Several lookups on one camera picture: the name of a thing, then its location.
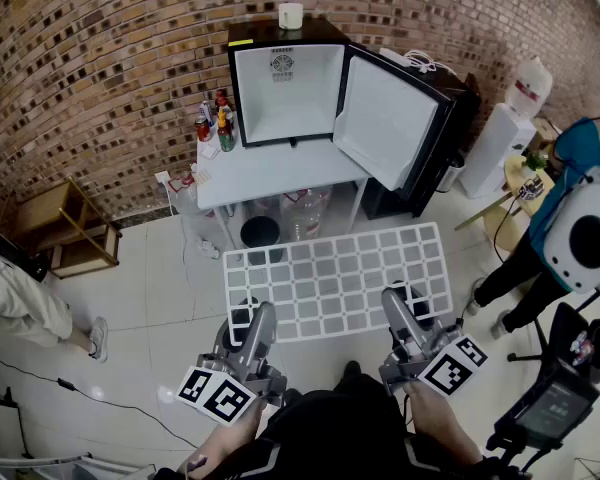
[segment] wooden shelf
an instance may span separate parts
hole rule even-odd
[[[116,266],[120,236],[71,178],[23,203],[13,233],[30,255],[46,253],[59,277]]]
[[[34,252],[38,253],[46,251],[47,249],[53,249],[59,245],[69,245],[74,242],[85,240],[84,235],[76,228],[71,226],[69,223],[63,224],[64,225],[62,227],[58,227],[58,230],[45,233],[42,239],[33,248]],[[85,230],[85,234],[91,238],[100,237],[106,232],[106,224]]]
[[[108,228],[108,232],[96,238],[95,241],[108,254],[117,257],[118,235],[113,228]],[[107,263],[98,249],[93,247],[88,240],[56,247],[51,259],[51,271],[60,279],[114,266]]]
[[[66,206],[70,190],[71,184],[63,183],[21,204],[16,214],[14,236],[26,235],[60,220],[59,208]]]

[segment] person's leg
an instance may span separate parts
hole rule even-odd
[[[6,297],[3,306],[10,308],[4,316],[26,315],[57,340],[77,345],[98,362],[107,360],[108,331],[103,318],[96,318],[88,334],[81,331],[73,323],[68,304],[17,266],[1,271],[0,291]]]
[[[32,341],[46,348],[55,347],[58,344],[58,337],[55,334],[28,315],[22,318],[0,315],[0,336],[13,336]]]
[[[527,231],[511,256],[475,290],[474,301],[479,307],[485,307],[539,274],[544,268],[538,254],[531,247]]]
[[[61,341],[80,347],[85,350],[90,357],[99,363],[104,363],[107,360],[107,337],[107,322],[104,318],[98,317],[93,323],[93,327],[88,335],[85,331],[78,329],[76,325],[73,324],[69,337]]]
[[[491,328],[491,334],[497,339],[503,334],[530,324],[549,304],[568,293],[545,267],[516,308],[500,315]]]
[[[76,327],[76,324],[73,324],[73,327],[71,328],[71,334],[69,335],[69,337],[66,340],[62,341],[64,341],[65,343],[72,343],[73,345],[76,345],[81,349],[86,350],[89,354],[95,352],[96,346],[89,339],[87,333],[84,332],[82,329],[78,329]]]

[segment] open fridge door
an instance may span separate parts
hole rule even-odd
[[[446,98],[396,63],[346,47],[333,142],[388,190],[407,180],[437,133]]]

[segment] white shoe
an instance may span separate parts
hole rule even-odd
[[[196,247],[198,251],[206,258],[217,260],[220,257],[220,251],[209,240],[196,238]]]
[[[508,309],[504,310],[502,313],[500,313],[500,315],[498,315],[498,319],[491,326],[491,336],[494,340],[498,340],[502,338],[505,334],[508,334],[508,331],[504,328],[504,323],[502,323],[502,320],[509,313],[511,313],[511,311],[509,311]]]
[[[109,328],[107,327],[107,321],[99,316],[93,322],[89,339],[96,346],[96,351],[93,354],[89,354],[99,363],[104,363],[107,360],[107,338],[109,336]]]
[[[465,311],[469,316],[476,316],[478,311],[482,309],[482,306],[476,302],[476,290],[482,286],[482,283],[484,283],[485,279],[486,277],[479,277],[471,285],[471,299],[465,308]]]

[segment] human hand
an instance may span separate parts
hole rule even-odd
[[[266,400],[256,398],[231,427],[217,425],[202,446],[180,466],[179,471],[191,480],[205,478],[234,451],[255,439],[266,406]]]
[[[411,398],[416,433],[437,441],[461,464],[477,464],[482,460],[480,449],[462,429],[442,395],[417,380],[407,382],[402,389]]]
[[[459,426],[449,402],[424,382],[410,381],[402,389],[411,398],[411,413],[416,432],[439,441]]]

